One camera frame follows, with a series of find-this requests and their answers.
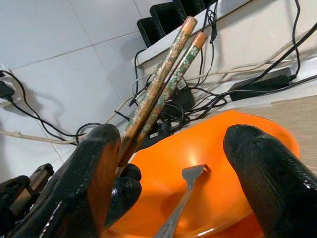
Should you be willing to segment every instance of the wooden chopstick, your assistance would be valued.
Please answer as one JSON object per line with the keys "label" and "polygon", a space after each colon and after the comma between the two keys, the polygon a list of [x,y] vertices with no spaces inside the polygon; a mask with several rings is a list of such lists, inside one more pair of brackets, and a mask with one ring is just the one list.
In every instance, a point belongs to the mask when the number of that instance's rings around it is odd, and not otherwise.
{"label": "wooden chopstick", "polygon": [[185,54],[183,55],[180,62],[177,64],[173,74],[171,75],[167,85],[163,89],[161,95],[159,96],[158,100],[156,101],[153,109],[151,110],[147,120],[144,123],[142,130],[139,134],[136,135],[136,139],[133,140],[128,149],[126,150],[125,156],[130,158],[132,154],[136,151],[139,145],[142,143],[144,137],[147,135],[149,130],[151,129],[154,122],[157,120],[159,114],[165,107],[169,98],[173,95],[177,84],[182,79],[183,75],[186,73],[187,69],[193,62],[194,58],[198,54],[199,50],[202,48],[204,42],[206,41],[206,34],[203,32],[199,32],[188,49],[186,50]]}
{"label": "wooden chopstick", "polygon": [[125,132],[122,136],[122,143],[118,156],[119,167],[124,168],[125,165],[128,163],[132,155],[131,151],[128,151],[128,148],[131,143],[135,143],[137,131],[142,128],[143,122],[146,120],[148,114],[150,113],[155,103],[155,100],[158,97],[159,92],[161,91],[164,85],[164,81],[168,73],[175,64],[179,54],[184,48],[196,24],[197,20],[193,17],[188,17],[185,20],[184,24],[182,25],[179,33],[175,38],[174,43],[169,49],[165,61],[163,62],[159,70],[156,72],[156,75],[151,85],[147,89],[144,100],[136,109],[133,118],[131,119],[129,125],[125,129]]}

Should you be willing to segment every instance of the orange plate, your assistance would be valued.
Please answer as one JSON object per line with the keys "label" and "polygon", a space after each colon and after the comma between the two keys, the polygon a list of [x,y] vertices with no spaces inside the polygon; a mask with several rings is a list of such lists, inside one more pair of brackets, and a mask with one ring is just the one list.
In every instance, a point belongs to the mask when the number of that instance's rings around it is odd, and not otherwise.
{"label": "orange plate", "polygon": [[223,151],[225,132],[235,124],[256,126],[279,138],[297,157],[300,156],[294,137],[278,124],[236,111],[222,113],[136,154],[133,163],[142,171],[141,196],[103,235],[152,237],[186,191],[182,169],[206,163],[211,173],[199,177],[175,237],[260,237],[259,225]]}

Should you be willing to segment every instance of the black charger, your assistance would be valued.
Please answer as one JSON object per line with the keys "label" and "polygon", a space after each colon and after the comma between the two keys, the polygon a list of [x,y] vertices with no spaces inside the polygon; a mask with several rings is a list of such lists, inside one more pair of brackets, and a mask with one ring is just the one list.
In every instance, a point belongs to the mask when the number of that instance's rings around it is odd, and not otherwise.
{"label": "black charger", "polygon": [[[296,76],[292,75],[291,70],[289,68],[284,68],[281,70],[277,70],[272,73],[268,73],[263,78],[252,82],[253,78],[244,80],[239,83],[235,83],[230,88],[230,91],[233,90],[261,90],[261,91],[270,91],[275,89],[284,88],[290,85],[290,81],[295,79]],[[265,92],[236,92],[231,93],[230,97],[232,101],[237,101],[245,98],[251,98],[255,96],[259,96],[265,94]]]}

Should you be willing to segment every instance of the white cable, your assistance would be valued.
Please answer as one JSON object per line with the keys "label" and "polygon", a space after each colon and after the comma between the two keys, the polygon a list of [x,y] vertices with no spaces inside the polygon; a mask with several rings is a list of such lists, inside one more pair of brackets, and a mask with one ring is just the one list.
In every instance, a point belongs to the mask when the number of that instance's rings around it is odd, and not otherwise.
{"label": "white cable", "polygon": [[[308,31],[303,32],[302,34],[298,35],[295,39],[296,41],[298,41],[299,39],[301,39]],[[276,51],[273,55],[271,55],[270,57],[268,57],[266,60],[254,65],[254,64],[247,64],[247,65],[241,65],[238,67],[235,67],[231,70],[228,71],[216,71],[216,72],[212,72],[209,74],[204,74],[204,75],[200,75],[200,76],[195,76],[193,78],[189,78],[186,79],[186,81],[192,81],[198,78],[203,78],[206,76],[211,76],[211,75],[216,75],[216,74],[226,74],[226,73],[242,73],[242,72],[246,72],[246,71],[252,71],[258,68],[261,68],[262,66],[266,65],[268,62],[270,62],[272,59],[274,59],[275,57],[277,57],[280,53],[282,53],[284,50],[286,50],[287,48],[289,48],[290,46],[293,45],[293,41],[289,41],[287,44],[285,44],[282,48],[280,48],[278,51]]]}
{"label": "white cable", "polygon": [[[127,102],[129,102],[131,99],[133,99],[133,97],[130,97],[130,98],[128,98],[127,100],[125,100],[125,101],[120,105],[120,107],[117,108],[116,111],[120,111],[121,108],[123,108],[123,106],[124,106]],[[117,115],[116,112],[113,113],[112,116],[110,116],[110,118],[105,121],[105,124],[107,124],[109,121],[111,121],[111,120],[115,117],[115,115]]]}
{"label": "white cable", "polygon": [[[301,60],[301,61],[305,61],[305,60],[309,60],[309,59],[312,59],[312,58],[315,58],[315,57],[317,57],[317,54],[313,54],[313,55],[310,55],[310,56],[307,56],[307,57],[302,57],[302,56],[301,56],[301,57],[300,57],[300,60]],[[281,66],[281,67],[285,67],[285,66],[287,66],[287,65],[292,64],[293,62],[297,62],[297,59],[288,59],[288,60],[285,60],[285,61],[283,61],[283,62],[281,63],[280,66]],[[256,70],[256,71],[250,71],[249,73],[251,73],[251,75],[252,75],[252,74],[255,74],[255,73],[262,72],[262,71],[264,71],[264,70],[265,70],[265,69]],[[216,85],[228,81],[228,80],[223,81],[224,78],[225,78],[227,75],[228,75],[228,74],[225,74],[225,75],[224,75],[221,79],[219,79],[217,82],[213,83],[212,85],[208,85],[207,87],[202,87],[202,89],[205,89],[205,90],[207,90],[207,91],[212,92],[212,90],[214,89],[214,87],[215,87]],[[206,93],[200,94],[199,96],[196,97],[196,101],[202,99],[202,97],[205,96],[205,95],[206,95]]]}
{"label": "white cable", "polygon": [[[133,97],[128,98],[127,100],[125,100],[117,109],[116,111],[120,111],[121,108],[127,103],[129,102]],[[109,121],[111,121],[114,117],[115,117],[116,113],[114,113],[111,117],[109,117],[109,119],[105,122],[108,123]],[[21,138],[21,139],[27,139],[27,140],[35,140],[35,141],[41,141],[41,142],[48,142],[48,143],[54,143],[54,144],[70,144],[70,143],[76,143],[76,139],[73,140],[53,140],[53,139],[47,139],[44,137],[39,137],[39,136],[33,136],[33,135],[25,135],[22,134],[21,132],[10,132],[10,131],[4,131],[4,130],[0,130],[0,135],[6,135],[6,136],[11,136],[11,137],[15,137],[15,138]],[[78,139],[82,140],[86,137],[87,134],[84,134],[82,136],[79,136]]]}
{"label": "white cable", "polygon": [[11,137],[16,137],[16,138],[21,138],[21,139],[27,139],[27,140],[37,140],[37,141],[42,141],[42,142],[49,142],[49,143],[54,143],[54,144],[69,144],[69,143],[74,143],[76,140],[52,140],[52,139],[47,139],[39,136],[32,136],[32,135],[24,135],[21,134],[20,132],[9,132],[9,131],[4,131],[0,130],[0,135],[7,135]]}
{"label": "white cable", "polygon": [[137,83],[138,81],[140,81],[141,79],[144,79],[144,78],[146,78],[146,77],[152,76],[152,75],[155,74],[156,72],[157,72],[157,71],[154,71],[154,72],[151,73],[151,74],[144,75],[144,76],[142,76],[142,77],[140,77],[140,78],[137,78],[136,80],[133,81],[132,86],[131,86],[131,90],[132,90],[133,96],[135,96],[134,84],[136,84],[136,83]]}

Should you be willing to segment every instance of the wooden table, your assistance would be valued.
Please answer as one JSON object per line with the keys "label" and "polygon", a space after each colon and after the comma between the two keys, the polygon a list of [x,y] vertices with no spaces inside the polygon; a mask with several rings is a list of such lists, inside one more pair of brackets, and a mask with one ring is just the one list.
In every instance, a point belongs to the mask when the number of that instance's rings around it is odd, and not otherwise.
{"label": "wooden table", "polygon": [[[317,175],[317,95],[272,103],[271,107],[237,108],[242,113],[272,120],[288,129],[301,148],[301,161]],[[212,112],[192,122],[194,126],[222,112]]]}

